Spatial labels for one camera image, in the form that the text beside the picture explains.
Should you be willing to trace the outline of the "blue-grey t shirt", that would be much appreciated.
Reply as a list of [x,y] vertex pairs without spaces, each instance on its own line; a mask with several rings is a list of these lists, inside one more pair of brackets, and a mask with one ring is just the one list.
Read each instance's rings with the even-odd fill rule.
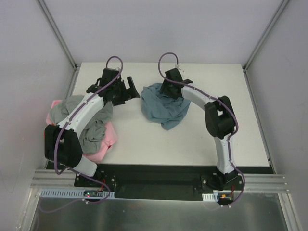
[[186,116],[191,102],[166,96],[160,92],[161,86],[161,83],[154,83],[143,88],[141,111],[149,121],[161,124],[164,130],[171,130]]

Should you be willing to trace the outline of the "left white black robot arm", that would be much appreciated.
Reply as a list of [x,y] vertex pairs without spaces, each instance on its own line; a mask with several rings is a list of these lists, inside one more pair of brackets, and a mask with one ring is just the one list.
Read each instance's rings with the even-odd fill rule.
[[91,187],[99,186],[102,176],[96,172],[97,164],[84,156],[80,140],[84,129],[102,109],[125,104],[140,96],[132,77],[127,77],[126,86],[121,72],[106,67],[101,78],[88,87],[72,112],[61,121],[47,125],[44,131],[45,157],[56,165],[86,175],[85,182]]

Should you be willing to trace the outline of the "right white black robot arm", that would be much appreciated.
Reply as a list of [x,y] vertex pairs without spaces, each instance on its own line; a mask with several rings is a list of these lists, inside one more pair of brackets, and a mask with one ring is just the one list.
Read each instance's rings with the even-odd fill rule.
[[182,79],[180,71],[173,68],[165,72],[160,91],[173,99],[183,98],[196,104],[205,113],[205,126],[214,138],[217,152],[216,174],[206,180],[214,190],[227,190],[238,176],[233,162],[232,137],[238,131],[229,97],[214,97],[192,85],[189,79]]

